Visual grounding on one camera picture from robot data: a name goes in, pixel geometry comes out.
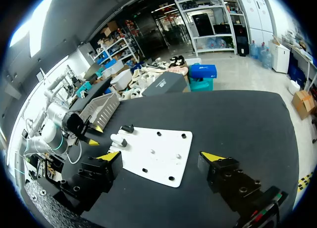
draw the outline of white refrigerator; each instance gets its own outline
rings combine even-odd
[[[250,42],[254,40],[259,46],[264,42],[268,46],[273,39],[273,28],[265,0],[239,0],[239,3],[248,22]]]

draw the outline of gray box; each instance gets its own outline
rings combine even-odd
[[[143,93],[143,96],[153,96],[163,93],[183,92],[187,83],[182,74],[164,72]]]

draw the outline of black table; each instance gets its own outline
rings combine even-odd
[[[180,187],[172,188],[122,170],[108,194],[103,193],[82,217],[108,228],[233,227],[239,215],[213,194],[197,169],[198,153],[233,157],[240,168],[262,183],[289,194],[282,218],[292,210],[299,175],[296,137],[282,98],[262,91],[170,93],[122,101],[105,127],[100,146],[83,144],[83,155],[100,156],[120,126],[184,130],[193,140]],[[78,150],[70,153],[74,161]],[[67,178],[80,163],[63,168]]]
[[[92,85],[92,88],[87,92],[87,96],[84,98],[79,98],[76,102],[70,107],[70,111],[72,112],[81,112],[86,105],[94,98],[103,95],[103,93],[110,86],[112,78],[109,77],[104,81],[100,81],[95,85]]]

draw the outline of white plate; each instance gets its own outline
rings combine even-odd
[[[110,151],[122,152],[124,169],[167,186],[180,186],[192,143],[191,132],[134,128],[133,133],[119,130],[117,135],[128,145],[113,142]]]

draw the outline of blue water jug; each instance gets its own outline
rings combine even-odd
[[[211,49],[217,48],[217,43],[216,43],[216,41],[213,40],[213,39],[208,39],[208,41],[207,41],[207,47],[208,47],[208,48],[211,48]]]
[[[227,47],[227,43],[223,39],[217,39],[216,43],[217,43],[217,48],[226,48]]]
[[[250,55],[254,59],[258,59],[259,57],[259,50],[257,45],[254,43],[254,40],[252,40],[252,43],[250,45]]]
[[[272,54],[266,48],[266,52],[263,54],[262,65],[266,69],[272,69]]]
[[[261,44],[261,47],[259,47],[259,60],[262,61],[262,56],[265,54],[266,48],[264,46],[264,43]]]

